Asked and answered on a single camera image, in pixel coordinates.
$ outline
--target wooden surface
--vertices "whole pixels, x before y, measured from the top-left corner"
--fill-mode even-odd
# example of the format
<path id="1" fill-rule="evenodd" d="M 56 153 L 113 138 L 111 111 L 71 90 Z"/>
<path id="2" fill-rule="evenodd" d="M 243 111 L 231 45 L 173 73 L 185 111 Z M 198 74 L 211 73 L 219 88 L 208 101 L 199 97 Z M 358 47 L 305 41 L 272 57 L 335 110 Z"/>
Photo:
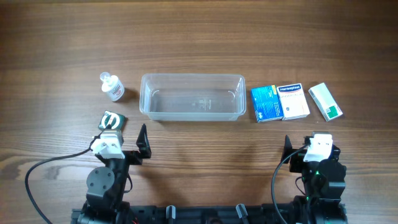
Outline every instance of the wooden surface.
<path id="1" fill-rule="evenodd" d="M 42 159 L 87 148 L 104 110 L 128 117 L 124 149 L 146 123 L 152 159 L 131 167 L 133 205 L 271 203 L 284 136 L 294 146 L 329 131 L 348 168 L 350 223 L 398 222 L 398 5 L 381 2 L 136 2 L 0 5 L 0 222 L 43 223 L 25 192 Z M 99 74 L 119 76 L 112 103 Z M 237 122 L 156 122 L 139 111 L 145 73 L 238 73 L 247 111 Z M 325 82 L 345 113 L 325 122 L 307 93 Z M 249 91 L 302 83 L 311 114 L 257 124 Z M 85 201 L 87 154 L 33 171 L 30 186 L 54 223 Z M 278 202 L 299 191 L 287 166 Z"/>

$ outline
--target black cable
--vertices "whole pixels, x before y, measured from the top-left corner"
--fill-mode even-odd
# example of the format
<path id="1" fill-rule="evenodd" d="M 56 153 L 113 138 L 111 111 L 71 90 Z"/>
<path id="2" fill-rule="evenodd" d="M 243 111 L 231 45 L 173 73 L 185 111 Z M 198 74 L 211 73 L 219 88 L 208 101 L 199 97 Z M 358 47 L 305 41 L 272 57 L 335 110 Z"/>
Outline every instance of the black cable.
<path id="1" fill-rule="evenodd" d="M 279 209 L 278 209 L 278 205 L 276 204 L 276 200 L 275 200 L 275 192 L 274 192 L 275 178 L 276 178 L 276 175 L 278 173 L 278 170 L 280 169 L 280 167 L 282 167 L 284 162 L 287 161 L 290 157 L 292 157 L 292 156 L 298 154 L 299 152 L 303 151 L 306 147 L 307 147 L 307 145 L 304 145 L 303 147 L 301 147 L 297 151 L 295 151 L 295 152 L 291 153 L 290 155 L 288 155 L 283 161 L 281 161 L 279 163 L 279 165 L 275 169 L 274 175 L 272 176 L 272 181 L 271 181 L 271 199 L 272 199 L 272 203 L 274 204 L 274 208 L 275 208 L 276 214 L 278 214 L 278 216 L 280 218 L 280 221 L 282 223 L 284 223 L 284 224 L 287 224 L 287 222 L 284 220 L 284 218 L 280 214 Z"/>
<path id="2" fill-rule="evenodd" d="M 305 195 L 305 193 L 304 193 L 304 192 L 300 189 L 300 187 L 297 185 L 297 181 L 300 180 L 301 178 L 302 178 L 302 177 L 297 177 L 295 183 L 296 183 L 297 189 L 298 189 L 303 195 Z"/>
<path id="3" fill-rule="evenodd" d="M 72 158 L 72 157 L 76 157 L 76 156 L 80 156 L 83 155 L 84 153 L 88 152 L 88 151 L 92 151 L 91 150 L 91 145 L 94 143 L 94 141 L 98 138 L 100 138 L 100 135 L 102 134 L 102 132 L 95 136 L 94 139 L 90 142 L 90 146 L 88 146 L 88 149 L 84 150 L 83 152 L 79 152 L 76 154 L 72 154 L 69 156 L 60 156 L 60 157 L 54 157 L 54 158 L 50 158 L 50 159 L 46 159 L 43 161 L 40 161 L 36 164 L 34 164 L 26 173 L 25 176 L 25 188 L 26 188 L 26 192 L 27 195 L 29 196 L 30 201 L 32 202 L 33 206 L 35 207 L 35 209 L 37 210 L 37 212 L 39 213 L 39 215 L 44 219 L 44 221 L 46 221 L 48 224 L 52 224 L 52 222 L 43 214 L 43 212 L 41 211 L 41 209 L 39 208 L 39 206 L 37 206 L 36 201 L 33 199 L 32 193 L 30 192 L 30 188 L 29 188 L 29 175 L 30 173 L 38 166 L 48 163 L 48 162 L 52 162 L 52 161 L 56 161 L 56 160 L 60 160 L 60 159 L 68 159 L 68 158 Z"/>
<path id="4" fill-rule="evenodd" d="M 127 174 L 127 178 L 130 180 L 130 190 L 131 190 L 131 189 L 132 189 L 132 180 L 131 180 L 130 174 Z"/>

